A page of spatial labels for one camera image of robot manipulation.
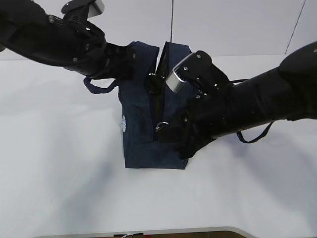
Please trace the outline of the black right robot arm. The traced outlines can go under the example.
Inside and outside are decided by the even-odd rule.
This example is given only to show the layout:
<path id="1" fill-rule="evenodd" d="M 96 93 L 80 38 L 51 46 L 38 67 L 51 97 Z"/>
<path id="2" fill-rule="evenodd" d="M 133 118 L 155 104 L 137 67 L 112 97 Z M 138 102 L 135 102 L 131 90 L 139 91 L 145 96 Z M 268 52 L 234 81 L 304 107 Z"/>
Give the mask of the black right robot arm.
<path id="1" fill-rule="evenodd" d="M 188 159 L 216 139 L 275 121 L 316 119 L 317 45 L 310 43 L 288 55 L 278 67 L 234 84 L 203 51 L 186 56 L 166 79 L 179 93 L 185 85 L 194 98 L 156 127 L 160 142 L 173 143 Z"/>

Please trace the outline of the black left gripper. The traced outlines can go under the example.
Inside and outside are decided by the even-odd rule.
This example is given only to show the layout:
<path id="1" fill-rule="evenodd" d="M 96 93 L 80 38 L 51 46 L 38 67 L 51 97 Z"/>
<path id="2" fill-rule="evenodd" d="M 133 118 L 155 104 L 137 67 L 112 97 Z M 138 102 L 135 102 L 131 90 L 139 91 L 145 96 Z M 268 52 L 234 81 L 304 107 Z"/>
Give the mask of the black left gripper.
<path id="1" fill-rule="evenodd" d="M 53 66 L 60 66 L 85 76 L 95 76 L 109 58 L 99 79 L 129 79 L 134 74 L 135 50 L 132 46 L 106 43 L 104 32 L 88 21 L 87 14 L 68 13 L 64 18 L 48 16 L 53 30 L 49 57 Z"/>

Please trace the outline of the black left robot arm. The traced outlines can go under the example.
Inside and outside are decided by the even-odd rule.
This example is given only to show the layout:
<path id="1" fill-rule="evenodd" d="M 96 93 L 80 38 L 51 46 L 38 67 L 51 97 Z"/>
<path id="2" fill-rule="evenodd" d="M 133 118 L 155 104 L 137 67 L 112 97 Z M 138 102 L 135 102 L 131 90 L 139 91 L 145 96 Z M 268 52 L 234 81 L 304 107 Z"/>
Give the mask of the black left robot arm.
<path id="1" fill-rule="evenodd" d="M 32 0 L 2 0 L 0 49 L 91 79 L 128 78 L 134 71 L 134 49 L 107 42 L 103 30 L 88 21 L 104 9 L 101 0 L 71 0 L 59 18 Z"/>

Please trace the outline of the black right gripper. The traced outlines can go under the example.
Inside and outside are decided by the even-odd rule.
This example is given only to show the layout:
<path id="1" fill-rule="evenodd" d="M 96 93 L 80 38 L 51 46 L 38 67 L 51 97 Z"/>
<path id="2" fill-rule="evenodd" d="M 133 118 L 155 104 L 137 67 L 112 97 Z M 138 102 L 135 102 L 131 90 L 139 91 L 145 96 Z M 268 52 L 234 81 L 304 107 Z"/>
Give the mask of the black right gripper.
<path id="1" fill-rule="evenodd" d="M 157 124 L 157 137 L 162 143 L 175 143 L 179 158 L 189 159 L 195 153 L 216 140 L 216 130 L 226 115 L 225 93 L 232 83 L 204 51 L 195 52 L 188 58 L 179 73 L 186 86 L 197 90 L 193 98 L 171 116 L 170 120 Z"/>

